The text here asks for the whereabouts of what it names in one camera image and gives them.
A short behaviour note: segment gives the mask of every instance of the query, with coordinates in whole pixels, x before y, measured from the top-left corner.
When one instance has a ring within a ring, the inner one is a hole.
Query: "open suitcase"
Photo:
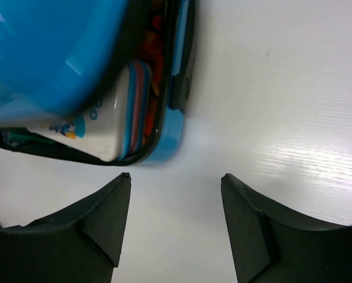
[[[124,65],[135,58],[144,30],[153,21],[153,7],[162,1],[99,0],[61,8],[32,2],[26,0],[20,8],[0,0],[0,31],[7,33],[0,37],[0,56],[9,57],[0,60],[0,148],[109,166],[162,162],[172,156],[182,135],[195,62],[195,0],[164,1],[163,68],[153,126],[138,151],[110,162],[61,143],[10,146],[4,142],[2,133],[9,130],[4,126],[61,121],[97,105]],[[18,22],[17,9],[34,15],[31,21]],[[52,25],[50,17],[57,19]]]

